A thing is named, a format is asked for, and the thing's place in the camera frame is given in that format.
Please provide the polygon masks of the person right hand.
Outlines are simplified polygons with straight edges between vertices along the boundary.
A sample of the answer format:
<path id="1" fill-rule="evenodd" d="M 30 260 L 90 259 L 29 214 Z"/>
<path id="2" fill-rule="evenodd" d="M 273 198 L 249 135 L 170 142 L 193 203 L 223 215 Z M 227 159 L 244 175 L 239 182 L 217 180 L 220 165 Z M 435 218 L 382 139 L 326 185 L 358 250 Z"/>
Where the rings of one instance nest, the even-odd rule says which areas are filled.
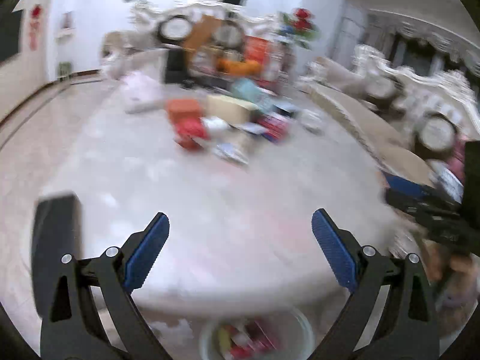
<path id="1" fill-rule="evenodd" d="M 447 272 L 456 277 L 456 290 L 469 289 L 478 277 L 478 266 L 470 255 L 453 253 L 449 257 L 441 244 L 431 242 L 426 247 L 425 271 L 432 282 L 439 282 Z"/>

